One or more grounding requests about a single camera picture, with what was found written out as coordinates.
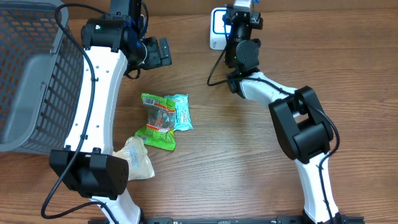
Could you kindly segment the green clear snack bag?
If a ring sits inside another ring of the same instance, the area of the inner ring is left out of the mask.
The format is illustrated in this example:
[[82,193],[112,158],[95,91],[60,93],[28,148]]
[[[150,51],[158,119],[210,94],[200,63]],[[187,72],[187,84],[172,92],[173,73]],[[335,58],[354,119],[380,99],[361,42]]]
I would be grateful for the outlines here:
[[176,121],[175,102],[171,99],[143,93],[141,99],[146,109],[147,124],[140,128],[135,135],[144,144],[167,151],[176,147],[174,126]]

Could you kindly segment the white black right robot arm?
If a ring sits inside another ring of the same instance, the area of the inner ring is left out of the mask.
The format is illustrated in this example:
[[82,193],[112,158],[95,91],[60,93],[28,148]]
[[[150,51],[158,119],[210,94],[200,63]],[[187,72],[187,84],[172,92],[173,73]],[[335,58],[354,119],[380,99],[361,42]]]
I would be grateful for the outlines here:
[[225,64],[233,69],[226,80],[230,91],[269,109],[280,148],[298,169],[304,222],[336,223],[339,211],[328,172],[328,159],[334,153],[330,143],[338,137],[336,126],[312,88],[288,88],[259,70],[261,41],[251,38],[251,32],[262,29],[263,19],[250,1],[228,4],[223,21],[231,27],[224,48]]

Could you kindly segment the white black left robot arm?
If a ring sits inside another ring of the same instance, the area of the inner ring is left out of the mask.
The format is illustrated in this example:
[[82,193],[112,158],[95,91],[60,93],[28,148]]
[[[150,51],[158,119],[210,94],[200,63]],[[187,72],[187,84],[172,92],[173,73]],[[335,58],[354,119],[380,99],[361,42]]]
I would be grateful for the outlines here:
[[50,153],[58,184],[99,207],[106,223],[144,222],[127,189],[127,161],[113,156],[113,121],[123,78],[172,63],[167,40],[146,36],[148,23],[143,1],[112,1],[108,12],[82,27],[76,46],[84,70],[75,118],[63,149]]

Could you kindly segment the beige clear plastic bag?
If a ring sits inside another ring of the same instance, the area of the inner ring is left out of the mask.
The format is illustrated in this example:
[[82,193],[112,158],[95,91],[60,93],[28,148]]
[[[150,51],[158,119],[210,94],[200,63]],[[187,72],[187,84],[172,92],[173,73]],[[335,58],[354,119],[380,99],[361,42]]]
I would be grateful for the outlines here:
[[140,137],[131,136],[122,149],[113,152],[113,156],[127,161],[129,166],[128,181],[145,180],[155,176],[154,168],[147,153],[143,140]]

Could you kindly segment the teal wet wipes pack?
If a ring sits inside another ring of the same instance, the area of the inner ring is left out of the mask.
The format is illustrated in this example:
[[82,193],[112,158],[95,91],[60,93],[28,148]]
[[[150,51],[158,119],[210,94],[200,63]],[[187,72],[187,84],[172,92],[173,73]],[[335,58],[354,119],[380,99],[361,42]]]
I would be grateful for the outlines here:
[[175,102],[176,119],[174,129],[177,131],[188,131],[193,129],[193,124],[189,112],[189,95],[176,94],[165,96]]

